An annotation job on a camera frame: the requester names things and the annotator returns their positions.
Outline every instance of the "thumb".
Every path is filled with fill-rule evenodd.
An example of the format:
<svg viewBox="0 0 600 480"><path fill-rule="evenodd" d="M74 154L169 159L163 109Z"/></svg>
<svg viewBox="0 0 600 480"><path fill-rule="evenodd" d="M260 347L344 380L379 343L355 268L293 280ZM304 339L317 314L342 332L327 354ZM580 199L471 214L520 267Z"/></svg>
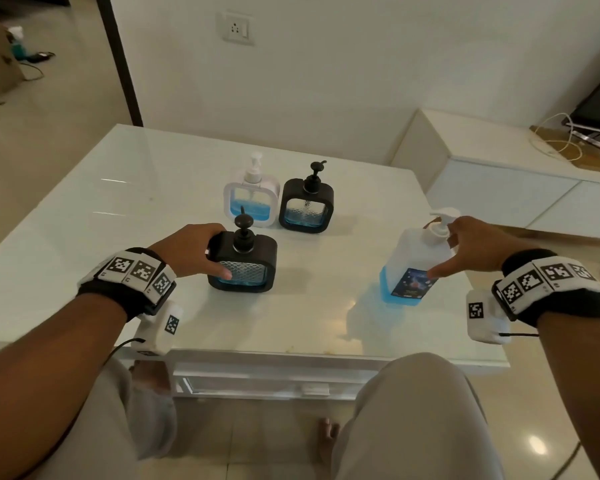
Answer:
<svg viewBox="0 0 600 480"><path fill-rule="evenodd" d="M462 263L460 259L458 259L458 256L455 255L452 258L441 262L439 265L433 266L427 271L427 277L446 278L447 276L459 273L460 271L464 271L464 268L462 267Z"/></svg>
<svg viewBox="0 0 600 480"><path fill-rule="evenodd" d="M202 272L208 274L209 276L215 276L216 278L222 278L224 280L230 280L232 277L231 271L225 268L222 264L215 261L209 261L208 259L203 266Z"/></svg>

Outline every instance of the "black pump head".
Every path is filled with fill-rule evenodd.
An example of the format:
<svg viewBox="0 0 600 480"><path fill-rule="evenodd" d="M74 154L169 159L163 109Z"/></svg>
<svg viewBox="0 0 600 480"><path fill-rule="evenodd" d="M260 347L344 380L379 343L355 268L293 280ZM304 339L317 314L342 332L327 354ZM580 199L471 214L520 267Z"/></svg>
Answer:
<svg viewBox="0 0 600 480"><path fill-rule="evenodd" d="M309 192L310 194L317 193L320 190L320 177L318 177L318 172L324 170L324 164L327 163L327 160L321 162L313 162L311 163L311 169L313 170L313 175L309 175L304 179L304 190Z"/></svg>
<svg viewBox="0 0 600 480"><path fill-rule="evenodd" d="M249 229L253 225L253 217L244 213L244 207L240 207L240 215L233 220L234 224L240 227L233 233L233 247L240 253L248 253L253 249L253 242L256 235Z"/></svg>

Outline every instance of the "bottle label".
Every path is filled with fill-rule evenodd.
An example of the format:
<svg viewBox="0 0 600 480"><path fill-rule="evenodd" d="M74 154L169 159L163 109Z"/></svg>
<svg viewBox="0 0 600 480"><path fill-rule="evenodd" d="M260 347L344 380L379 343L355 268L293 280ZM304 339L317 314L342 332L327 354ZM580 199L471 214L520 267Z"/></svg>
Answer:
<svg viewBox="0 0 600 480"><path fill-rule="evenodd" d="M421 269L408 268L400 281L393 289L391 295L400 298L420 299L438 281L437 278L427 278L427 272Z"/></svg>

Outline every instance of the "forearm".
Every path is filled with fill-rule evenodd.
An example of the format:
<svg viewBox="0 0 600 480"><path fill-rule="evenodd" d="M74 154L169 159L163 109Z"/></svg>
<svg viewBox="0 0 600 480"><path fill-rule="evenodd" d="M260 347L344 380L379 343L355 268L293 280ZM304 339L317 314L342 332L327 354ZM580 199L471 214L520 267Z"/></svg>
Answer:
<svg viewBox="0 0 600 480"><path fill-rule="evenodd" d="M22 473L53 447L126 318L114 301L84 294L0 351L0 479Z"/></svg>
<svg viewBox="0 0 600 480"><path fill-rule="evenodd" d="M537 328L560 396L600 477L600 320L546 313Z"/></svg>

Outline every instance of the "person's left arm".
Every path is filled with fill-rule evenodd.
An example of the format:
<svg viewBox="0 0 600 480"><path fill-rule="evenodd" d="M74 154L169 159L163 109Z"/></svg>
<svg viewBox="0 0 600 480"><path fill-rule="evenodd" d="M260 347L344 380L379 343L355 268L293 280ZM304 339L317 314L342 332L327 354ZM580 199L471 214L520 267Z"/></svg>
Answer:
<svg viewBox="0 0 600 480"><path fill-rule="evenodd" d="M177 276L229 271L205 256L220 224L188 225L152 245ZM80 410L127 322L110 298L81 294L0 350L0 480L32 468Z"/></svg>

